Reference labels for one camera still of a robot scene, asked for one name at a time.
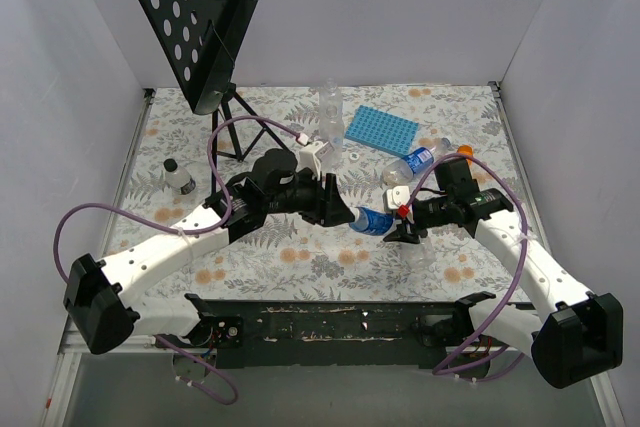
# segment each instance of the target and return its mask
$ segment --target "blue mat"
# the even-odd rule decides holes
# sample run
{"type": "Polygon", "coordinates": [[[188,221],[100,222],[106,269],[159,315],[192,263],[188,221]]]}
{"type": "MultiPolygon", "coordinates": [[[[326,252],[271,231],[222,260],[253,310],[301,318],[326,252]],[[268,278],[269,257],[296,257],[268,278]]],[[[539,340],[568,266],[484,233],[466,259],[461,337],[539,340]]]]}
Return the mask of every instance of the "blue mat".
{"type": "Polygon", "coordinates": [[[361,105],[345,137],[402,157],[409,153],[418,127],[416,122],[361,105]]]}

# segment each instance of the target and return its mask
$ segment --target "table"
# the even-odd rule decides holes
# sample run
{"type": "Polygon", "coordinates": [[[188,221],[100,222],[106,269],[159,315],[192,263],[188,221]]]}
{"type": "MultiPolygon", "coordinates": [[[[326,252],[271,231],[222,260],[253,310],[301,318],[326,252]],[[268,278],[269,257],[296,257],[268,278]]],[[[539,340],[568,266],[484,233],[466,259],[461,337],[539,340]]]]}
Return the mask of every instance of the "table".
{"type": "MultiPolygon", "coordinates": [[[[239,89],[260,115],[295,130],[317,133],[318,94],[313,88],[254,87],[239,89]]],[[[420,124],[412,150],[447,137],[454,147],[469,144],[475,155],[503,177],[524,198],[524,186],[511,154],[508,136],[491,89],[482,86],[384,85],[345,87],[344,119],[348,126],[355,110],[367,105],[420,124]]],[[[233,101],[234,115],[243,112],[233,101]]],[[[259,130],[255,122],[236,124],[246,147],[259,130]]],[[[210,171],[206,141],[211,118],[191,113],[179,89],[158,89],[135,157],[122,207],[170,225],[209,194],[210,171]],[[190,200],[175,196],[163,178],[162,163],[175,158],[198,185],[190,200]]],[[[295,142],[283,135],[294,151],[295,142]]],[[[232,151],[227,133],[221,150],[232,151]]],[[[223,178],[250,170],[251,164],[275,142],[263,136],[247,161],[220,158],[223,178]]],[[[336,174],[347,205],[382,209],[382,169],[393,156],[345,140],[336,174]]],[[[472,173],[481,188],[495,186],[476,166],[472,173]]],[[[435,181],[427,184],[436,187],[435,181]]],[[[130,248],[154,231],[128,219],[114,224],[110,254],[130,248]]],[[[362,236],[348,226],[323,229],[297,215],[270,216],[265,226],[240,241],[167,277],[145,295],[177,298],[195,293],[206,299],[452,301],[489,290],[506,291],[511,277],[502,265],[463,229],[455,226],[430,231],[436,262],[427,268],[408,265],[397,244],[362,236]]],[[[513,300],[527,301],[518,290],[513,300]]]]}

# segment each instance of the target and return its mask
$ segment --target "orange object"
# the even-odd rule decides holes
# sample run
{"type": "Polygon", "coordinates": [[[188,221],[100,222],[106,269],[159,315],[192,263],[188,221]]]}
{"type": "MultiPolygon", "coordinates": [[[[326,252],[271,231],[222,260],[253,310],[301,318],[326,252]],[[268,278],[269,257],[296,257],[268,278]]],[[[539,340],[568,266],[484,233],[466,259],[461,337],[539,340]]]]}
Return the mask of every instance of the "orange object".
{"type": "MultiPolygon", "coordinates": [[[[461,145],[460,147],[458,147],[458,153],[465,154],[465,155],[473,155],[473,149],[471,148],[470,145],[461,145]]],[[[472,162],[469,159],[467,159],[467,163],[471,165],[472,162]]]]}

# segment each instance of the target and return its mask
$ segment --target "bottle with blue label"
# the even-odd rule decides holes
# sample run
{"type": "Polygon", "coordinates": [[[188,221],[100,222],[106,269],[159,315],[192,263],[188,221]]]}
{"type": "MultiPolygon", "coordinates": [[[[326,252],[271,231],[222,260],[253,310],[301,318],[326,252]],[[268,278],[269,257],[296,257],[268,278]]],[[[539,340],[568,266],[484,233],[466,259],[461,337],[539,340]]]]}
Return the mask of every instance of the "bottle with blue label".
{"type": "Polygon", "coordinates": [[[449,150],[451,150],[449,139],[445,137],[437,139],[433,147],[420,147],[409,155],[387,165],[382,171],[382,180],[390,187],[407,185],[433,164],[436,158],[442,157],[449,150]]]}
{"type": "Polygon", "coordinates": [[[351,209],[356,220],[349,224],[356,232],[366,235],[385,235],[393,226],[393,216],[366,207],[351,209]]]}

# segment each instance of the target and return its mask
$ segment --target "music stand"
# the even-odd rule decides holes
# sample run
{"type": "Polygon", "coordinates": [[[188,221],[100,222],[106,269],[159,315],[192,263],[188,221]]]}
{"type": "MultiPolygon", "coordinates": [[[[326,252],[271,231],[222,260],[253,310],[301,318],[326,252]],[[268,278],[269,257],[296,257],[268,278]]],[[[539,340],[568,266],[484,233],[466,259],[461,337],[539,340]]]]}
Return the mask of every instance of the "music stand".
{"type": "MultiPolygon", "coordinates": [[[[194,114],[211,114],[215,129],[220,111],[224,119],[231,119],[229,102],[235,99],[249,114],[257,115],[236,91],[231,75],[258,0],[138,1],[194,114]]],[[[217,155],[244,160],[265,132],[289,150],[266,123],[260,125],[262,129],[244,152],[235,125],[229,125],[234,153],[219,152],[214,140],[214,162],[217,155]]],[[[212,193],[215,190],[212,179],[212,193]]]]}

